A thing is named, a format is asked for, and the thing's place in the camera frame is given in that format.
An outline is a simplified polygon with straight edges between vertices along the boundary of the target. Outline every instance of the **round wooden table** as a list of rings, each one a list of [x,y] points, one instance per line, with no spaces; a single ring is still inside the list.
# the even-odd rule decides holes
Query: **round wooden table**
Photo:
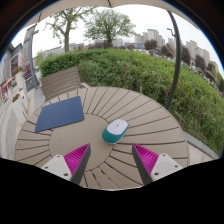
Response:
[[[84,120],[35,133],[46,105],[80,96]],[[129,128],[118,144],[107,144],[102,132],[114,119]],[[93,189],[130,189],[143,186],[132,155],[132,143],[167,153],[182,167],[189,165],[188,144],[174,117],[160,104],[140,93],[115,87],[74,90],[45,102],[22,127],[16,142],[16,161],[42,167],[54,155],[66,155],[91,144],[91,156],[80,186]]]

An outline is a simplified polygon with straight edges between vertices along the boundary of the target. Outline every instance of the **wooden table slat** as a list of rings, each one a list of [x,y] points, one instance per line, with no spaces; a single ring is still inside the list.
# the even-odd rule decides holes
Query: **wooden table slat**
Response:
[[[82,179],[81,179],[81,182],[80,182],[79,186],[80,186],[80,187],[87,188],[87,186],[86,186],[86,181],[85,181],[85,177],[84,177],[84,176],[85,176],[85,175],[83,174],[83,176],[82,176]]]
[[[39,153],[49,151],[48,146],[41,146],[37,148],[31,148],[31,149],[22,149],[22,150],[16,150],[16,161],[26,159],[30,156],[37,155]]]
[[[19,140],[47,140],[50,139],[50,135],[42,135],[38,133],[32,133],[27,131],[20,131]]]
[[[49,145],[49,140],[45,141],[27,141],[27,140],[17,140],[16,150],[17,149],[31,149],[35,147]]]
[[[86,92],[87,92],[87,88],[84,89],[78,89],[78,96],[81,97],[81,102],[82,102],[82,108],[84,106],[84,100],[86,98]]]
[[[84,107],[83,107],[83,112],[84,113],[88,112],[88,109],[89,109],[89,107],[92,103],[92,99],[95,95],[96,90],[97,90],[97,87],[87,88],[85,104],[84,104]]]
[[[61,94],[59,97],[59,100],[62,101],[62,100],[67,100],[68,99],[68,94],[67,93],[63,93]]]
[[[36,114],[31,114],[28,118],[27,118],[27,121],[33,123],[33,124],[36,124],[37,123],[37,120],[38,120],[38,116]]]
[[[107,102],[103,109],[99,112],[98,116],[103,116],[108,110],[110,110],[115,104],[117,104],[125,95],[129,93],[128,90],[119,89],[113,97]]]
[[[136,182],[120,174],[106,163],[101,164],[99,167],[105,173],[105,175],[107,175],[110,180],[120,189],[130,189],[141,186],[140,184],[137,184]]]
[[[99,182],[101,189],[118,189],[118,187],[113,182],[111,182],[99,168],[93,169],[92,173],[95,175],[97,181]]]
[[[183,142],[183,141],[184,137],[180,132],[180,129],[176,128],[169,131],[162,131],[152,134],[123,137],[119,143],[148,144],[150,142],[150,144],[166,144],[166,143]]]
[[[120,109],[119,111],[117,111],[115,114],[113,114],[110,117],[108,117],[107,118],[107,121],[108,122],[112,122],[113,120],[118,119],[118,118],[124,116],[125,114],[130,113],[130,111],[132,111],[134,109],[137,109],[138,107],[146,104],[149,101],[150,101],[150,99],[149,98],[146,98],[144,96],[137,97],[131,103],[129,103],[128,105],[124,106],[122,109]]]
[[[128,121],[129,127],[134,127],[142,124],[146,124],[149,122],[154,122],[166,117],[169,117],[170,115],[163,109],[159,108],[157,110],[154,110],[148,114],[142,115],[140,117],[137,117],[133,120]]]
[[[147,114],[153,110],[156,110],[160,108],[161,106],[154,101],[150,100],[148,103],[136,108],[133,111],[130,111],[129,113],[125,114],[124,116],[121,116],[121,119],[124,119],[126,121],[132,120],[136,117],[140,117],[143,114]]]
[[[85,172],[86,184],[88,188],[100,189],[93,174],[90,171]]]
[[[163,144],[163,145],[141,145],[156,154],[166,153],[171,158],[185,158],[187,157],[187,147],[185,142],[179,142],[174,144]]]
[[[93,114],[98,114],[118,90],[118,88],[108,88],[103,98],[100,100],[99,104],[94,109]]]
[[[96,94],[95,94],[95,96],[92,100],[92,103],[91,103],[90,107],[89,107],[88,113],[90,113],[90,114],[93,113],[93,111],[97,107],[98,103],[100,102],[100,100],[104,96],[107,89],[108,89],[108,87],[99,87],[97,89]]]
[[[41,160],[39,163],[35,164],[36,167],[41,168],[42,166],[44,166],[50,159],[52,159],[52,156],[48,156],[45,159]]]
[[[30,123],[30,122],[26,122],[24,124],[24,126],[22,127],[22,130],[36,133],[35,132],[35,125]],[[38,132],[38,134],[51,135],[52,131],[50,131],[50,130],[41,131],[41,132]]]
[[[56,96],[56,97],[54,97],[53,99],[51,99],[49,101],[50,101],[51,104],[57,103],[57,102],[59,102],[59,98],[58,98],[58,96]]]
[[[113,149],[124,153],[132,153],[132,145],[115,144]]]
[[[140,125],[133,128],[128,128],[124,136],[148,134],[153,132],[165,131],[173,128],[178,128],[178,124],[174,121],[172,117],[167,117],[156,122]]]
[[[49,101],[46,101],[45,103],[44,103],[44,105],[43,106],[41,106],[41,108],[43,108],[43,107],[45,107],[45,106],[47,106],[47,105],[50,105],[51,103],[49,102]]]
[[[127,154],[127,153],[122,153],[122,152],[117,152],[117,151],[112,151],[110,153],[110,157],[115,158],[117,160],[120,160],[121,162],[130,164],[132,166],[136,167],[136,163],[134,160],[134,157],[132,154]]]
[[[78,90],[77,90],[77,89],[68,92],[68,96],[69,96],[69,98],[76,97],[77,94],[78,94]]]
[[[29,165],[34,165],[38,162],[40,162],[41,160],[43,160],[44,158],[50,156],[50,152],[47,151],[47,152],[42,152],[38,155],[35,155],[35,156],[32,156],[28,159],[23,159],[23,160],[20,160],[19,162],[21,163],[26,163],[26,164],[29,164]]]
[[[40,107],[39,109],[37,109],[34,113],[39,117],[40,116],[40,112],[41,112],[42,108]]]
[[[130,166],[111,157],[108,157],[105,162],[116,169],[118,172],[122,173],[124,176],[132,179],[140,185],[143,185],[137,167]]]
[[[129,92],[118,103],[116,103],[109,111],[107,111],[102,117],[107,119],[108,117],[112,116],[112,114],[118,112],[121,108],[128,105],[130,102],[132,102],[134,99],[138,98],[139,96],[140,96],[139,93],[136,93],[133,91]]]

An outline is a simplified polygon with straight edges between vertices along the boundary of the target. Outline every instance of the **building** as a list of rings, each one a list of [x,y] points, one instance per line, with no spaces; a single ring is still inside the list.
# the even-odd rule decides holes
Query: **building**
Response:
[[[161,47],[162,47],[162,45],[163,45],[163,38],[162,38],[162,36],[161,36],[161,35],[159,35],[159,36],[158,36],[157,46],[161,48]]]
[[[123,39],[118,38],[118,39],[116,39],[116,40],[113,40],[113,41],[112,41],[112,44],[113,44],[113,47],[121,47],[121,46],[124,45],[124,43],[123,43]]]
[[[145,41],[147,41],[148,40],[148,34],[146,32],[143,32],[142,34],[143,34],[143,37],[145,37]]]
[[[46,51],[43,51],[43,58],[46,58],[48,56],[54,56],[54,55],[58,55],[58,54],[62,54],[64,53],[64,48],[61,47],[55,47]]]
[[[69,44],[69,50],[70,51],[73,50],[73,49],[79,48],[79,47],[83,48],[84,47],[84,43],[80,43],[80,44],[72,43],[72,44]]]
[[[215,61],[210,61],[210,63],[214,65],[216,72],[219,72],[219,66],[217,65],[217,63]]]
[[[145,43],[145,37],[141,36],[141,44],[144,44],[144,43]]]
[[[154,29],[148,29],[148,40],[156,40],[157,41],[157,45],[159,42],[159,32],[157,30]]]
[[[170,44],[174,49],[176,49],[176,38],[168,38],[168,44]]]
[[[7,80],[12,78],[15,68],[22,66],[22,44],[14,47],[10,44],[0,62],[0,97],[4,100],[8,88],[5,87]]]
[[[135,35],[135,43],[138,43],[138,44],[141,43],[141,35],[140,34]]]
[[[140,43],[124,43],[124,46],[127,48],[129,45],[133,44],[135,46],[136,49],[145,49],[144,44],[140,44]]]
[[[204,51],[200,47],[197,47],[194,50],[194,55],[195,55],[195,57],[196,57],[196,55],[199,55],[200,57],[204,58]]]
[[[96,44],[96,43],[102,43],[102,42],[104,42],[104,40],[99,40],[99,39],[94,40],[94,44]],[[123,41],[123,39],[121,39],[121,38],[112,40],[113,47],[121,47],[121,46],[124,45],[123,42],[124,42],[124,41]]]
[[[195,60],[195,49],[198,47],[198,44],[195,41],[190,40],[190,42],[186,41],[185,47],[189,50],[192,60]]]
[[[206,51],[205,49],[203,49],[204,51],[204,59],[205,59],[205,65],[206,67],[208,66],[208,63],[210,62],[210,54],[208,51]]]

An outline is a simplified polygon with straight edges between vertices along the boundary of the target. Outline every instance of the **magenta pad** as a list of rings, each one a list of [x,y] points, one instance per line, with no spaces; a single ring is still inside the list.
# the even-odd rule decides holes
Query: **magenta pad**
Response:
[[[159,155],[134,143],[132,144],[132,154],[144,185],[152,183],[150,174]]]
[[[72,173],[70,182],[80,184],[91,154],[90,144],[83,145],[64,156],[65,162]]]

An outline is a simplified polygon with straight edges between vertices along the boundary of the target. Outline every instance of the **umbrella pole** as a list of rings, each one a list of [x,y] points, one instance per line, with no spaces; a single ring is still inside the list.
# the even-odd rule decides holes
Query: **umbrella pole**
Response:
[[[175,31],[175,35],[173,35],[173,36],[175,36],[175,38],[176,38],[175,71],[174,71],[172,87],[170,89],[169,99],[168,99],[168,102],[167,102],[167,105],[166,105],[166,109],[169,110],[170,106],[171,106],[171,103],[173,101],[173,98],[174,98],[174,94],[175,94],[175,91],[176,91],[176,88],[177,88],[177,83],[178,83],[179,74],[180,74],[180,66],[181,66],[181,51],[180,51],[180,48],[181,48],[181,43],[180,43],[180,33],[179,33],[179,30],[178,30],[176,20],[174,19],[174,16],[172,15],[171,12],[169,12],[169,11],[167,11],[167,12],[168,12],[168,14],[169,14],[169,16],[172,20],[172,23],[173,23],[173,27],[174,27],[174,31]]]

